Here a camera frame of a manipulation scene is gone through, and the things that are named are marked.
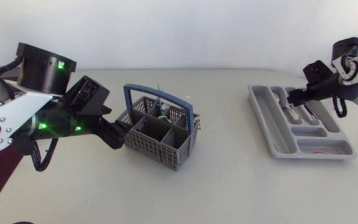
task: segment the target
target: white background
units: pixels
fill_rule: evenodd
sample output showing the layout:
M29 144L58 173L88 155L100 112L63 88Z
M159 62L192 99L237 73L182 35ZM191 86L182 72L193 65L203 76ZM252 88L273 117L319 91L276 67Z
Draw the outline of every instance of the white background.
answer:
M0 0L0 65L25 42L79 69L256 68L302 77L358 37L358 1Z

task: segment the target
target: white table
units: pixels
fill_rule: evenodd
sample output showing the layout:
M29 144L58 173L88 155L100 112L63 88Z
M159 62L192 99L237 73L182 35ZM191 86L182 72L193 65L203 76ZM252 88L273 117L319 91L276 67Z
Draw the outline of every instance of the white table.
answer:
M202 130L192 155L175 172L96 136L61 138L46 171L23 158L0 194L0 223L358 223L358 156L274 159L248 101L250 84L305 80L257 70L111 70L76 72L69 86L83 75L111 91L112 122L125 109L126 83L159 83L193 104ZM358 107L348 108L336 121L358 154Z

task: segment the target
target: cable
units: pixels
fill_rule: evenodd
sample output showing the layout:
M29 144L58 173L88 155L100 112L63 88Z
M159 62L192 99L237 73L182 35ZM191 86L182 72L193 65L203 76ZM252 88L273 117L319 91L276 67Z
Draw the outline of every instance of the cable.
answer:
M338 115L339 118L346 117L347 108L346 108L345 100L340 98L339 102L341 103L341 106L342 106L342 112L339 111L339 108L338 108L337 96L334 96L333 97L333 103L334 103L335 112L336 112L336 114Z
M0 83L4 86L4 88L7 91L7 94L9 95L11 100L15 99L15 94L13 93L11 87L9 87L9 85L6 83L6 81L0 77Z
M42 172L48 167L49 162L52 159L53 152L55 151L57 141L58 138L52 139L49 145L49 149L47 150L47 154L45 155L45 158L42 162L41 162L41 154L38 149L38 145L34 144L34 149L32 151L31 158L36 171Z
M13 68L16 68L18 65L22 63L22 58L17 57L15 60L3 67L0 67L0 75L2 75L4 72L7 72L9 70L12 70Z

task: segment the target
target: gray plastic basket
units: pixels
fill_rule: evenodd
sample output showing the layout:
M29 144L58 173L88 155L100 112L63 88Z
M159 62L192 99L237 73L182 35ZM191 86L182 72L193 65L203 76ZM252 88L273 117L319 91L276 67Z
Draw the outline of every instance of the gray plastic basket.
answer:
M161 116L160 105L151 98L143 96L132 104L131 90L143 91L178 106L171 106L165 112L172 123L158 119ZM126 134L125 145L141 154L178 170L190 155L196 140L200 120L195 121L191 104L162 91L145 86L126 84L124 86L127 109L118 120L132 126Z

